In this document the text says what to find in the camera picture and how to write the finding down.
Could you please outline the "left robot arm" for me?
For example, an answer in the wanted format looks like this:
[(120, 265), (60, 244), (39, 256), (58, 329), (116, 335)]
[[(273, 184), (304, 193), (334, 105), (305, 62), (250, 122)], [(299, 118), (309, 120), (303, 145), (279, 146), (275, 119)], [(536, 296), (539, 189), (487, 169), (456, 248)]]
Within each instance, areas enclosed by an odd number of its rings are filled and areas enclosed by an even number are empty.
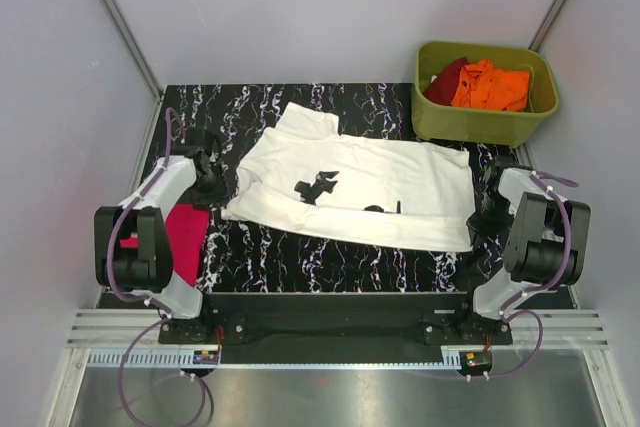
[(221, 150), (214, 132), (188, 130), (134, 193), (94, 215), (97, 282), (157, 308), (168, 320), (164, 333), (180, 343), (205, 343), (221, 331), (196, 287), (212, 211), (228, 199)]

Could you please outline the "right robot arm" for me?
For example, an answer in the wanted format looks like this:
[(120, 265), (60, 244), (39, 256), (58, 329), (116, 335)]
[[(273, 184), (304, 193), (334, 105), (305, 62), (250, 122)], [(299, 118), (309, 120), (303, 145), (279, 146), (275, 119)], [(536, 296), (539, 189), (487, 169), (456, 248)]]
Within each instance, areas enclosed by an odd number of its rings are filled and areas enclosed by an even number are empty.
[(578, 186), (507, 157), (487, 165), (482, 201), (467, 227), (474, 249), (503, 238), (503, 267), (473, 288), (456, 310), (450, 329), (463, 342), (497, 335), (527, 299), (579, 280), (591, 208), (558, 194), (553, 183)]

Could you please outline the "white printed t-shirt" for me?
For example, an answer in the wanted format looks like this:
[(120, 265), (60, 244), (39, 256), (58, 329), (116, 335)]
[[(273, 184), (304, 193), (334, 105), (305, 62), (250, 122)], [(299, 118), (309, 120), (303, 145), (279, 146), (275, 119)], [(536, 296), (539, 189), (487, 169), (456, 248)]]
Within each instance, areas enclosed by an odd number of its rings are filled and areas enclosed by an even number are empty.
[(467, 152), (338, 127), (334, 114), (289, 103), (241, 159), (223, 218), (381, 247), (470, 251)]

